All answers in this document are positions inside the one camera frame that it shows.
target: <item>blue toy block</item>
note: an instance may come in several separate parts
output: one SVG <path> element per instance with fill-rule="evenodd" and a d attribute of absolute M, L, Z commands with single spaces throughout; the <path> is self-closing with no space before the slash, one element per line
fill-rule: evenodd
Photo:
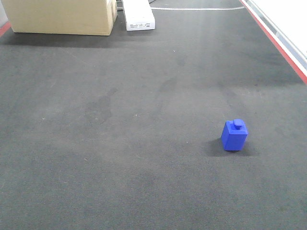
<path fill-rule="evenodd" d="M 247 136 L 248 129 L 243 120 L 235 119 L 233 121 L 226 121 L 221 136 L 224 150 L 242 150 Z"/>

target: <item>white box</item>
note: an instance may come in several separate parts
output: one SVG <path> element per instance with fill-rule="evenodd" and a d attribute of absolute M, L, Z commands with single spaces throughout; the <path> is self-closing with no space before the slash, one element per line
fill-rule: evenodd
<path fill-rule="evenodd" d="M 127 31 L 154 30 L 155 19 L 148 0 L 123 0 Z"/>

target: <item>white wall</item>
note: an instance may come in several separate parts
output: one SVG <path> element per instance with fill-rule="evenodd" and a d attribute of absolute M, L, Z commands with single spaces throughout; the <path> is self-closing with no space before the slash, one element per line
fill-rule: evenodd
<path fill-rule="evenodd" d="M 7 22 L 8 18 L 6 17 L 4 8 L 2 6 L 2 3 L 0 1 L 0 27 L 3 26 Z"/>
<path fill-rule="evenodd" d="M 251 0 L 307 57 L 307 1 Z"/>

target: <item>floor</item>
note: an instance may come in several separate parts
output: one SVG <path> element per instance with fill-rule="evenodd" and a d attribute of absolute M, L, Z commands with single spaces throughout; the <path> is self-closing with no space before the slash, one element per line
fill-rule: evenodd
<path fill-rule="evenodd" d="M 0 38 L 1 230 L 307 228 L 306 85 L 245 9 L 154 15 Z"/>

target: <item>white cable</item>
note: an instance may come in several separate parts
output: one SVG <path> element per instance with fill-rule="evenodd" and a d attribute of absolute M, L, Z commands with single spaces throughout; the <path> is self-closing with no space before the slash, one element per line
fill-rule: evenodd
<path fill-rule="evenodd" d="M 152 10 L 162 10 L 162 11 L 235 11 L 244 9 L 244 6 L 234 7 L 234 8 L 164 8 L 164 7 L 151 7 Z"/>

